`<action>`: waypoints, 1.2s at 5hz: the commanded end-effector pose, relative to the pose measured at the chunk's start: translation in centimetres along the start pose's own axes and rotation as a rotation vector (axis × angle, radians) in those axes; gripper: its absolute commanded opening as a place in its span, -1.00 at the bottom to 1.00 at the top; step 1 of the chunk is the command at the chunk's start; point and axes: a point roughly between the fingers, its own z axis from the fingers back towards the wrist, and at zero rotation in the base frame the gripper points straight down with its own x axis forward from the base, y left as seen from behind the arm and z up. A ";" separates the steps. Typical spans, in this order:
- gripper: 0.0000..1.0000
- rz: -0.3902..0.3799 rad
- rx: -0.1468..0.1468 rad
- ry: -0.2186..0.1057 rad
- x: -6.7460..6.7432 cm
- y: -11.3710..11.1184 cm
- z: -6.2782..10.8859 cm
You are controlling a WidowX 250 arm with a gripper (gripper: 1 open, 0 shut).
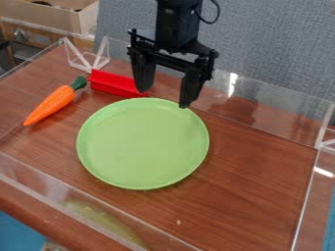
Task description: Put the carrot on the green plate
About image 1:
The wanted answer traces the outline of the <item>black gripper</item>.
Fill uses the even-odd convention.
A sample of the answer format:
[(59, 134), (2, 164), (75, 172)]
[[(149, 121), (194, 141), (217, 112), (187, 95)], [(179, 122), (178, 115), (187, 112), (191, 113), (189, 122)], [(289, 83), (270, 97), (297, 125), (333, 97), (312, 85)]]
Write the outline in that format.
[(186, 109), (198, 99), (202, 77), (209, 80), (214, 75), (215, 60), (219, 52), (191, 40), (182, 48), (162, 46), (157, 41), (155, 32), (147, 29), (131, 28), (127, 54), (133, 64), (135, 85), (141, 92), (154, 86), (157, 65), (183, 72), (179, 107)]

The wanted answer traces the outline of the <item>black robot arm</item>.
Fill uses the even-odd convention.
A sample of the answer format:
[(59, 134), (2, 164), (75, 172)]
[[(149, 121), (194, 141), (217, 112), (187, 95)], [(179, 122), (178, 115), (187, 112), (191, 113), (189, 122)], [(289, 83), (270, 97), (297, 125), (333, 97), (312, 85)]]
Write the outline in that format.
[(202, 17), (203, 0), (157, 0), (157, 30), (129, 30), (135, 85), (141, 92), (154, 86), (157, 65), (185, 73), (181, 83), (179, 107), (187, 108), (198, 99), (205, 82), (213, 78), (219, 52), (198, 41), (199, 23), (213, 25)]

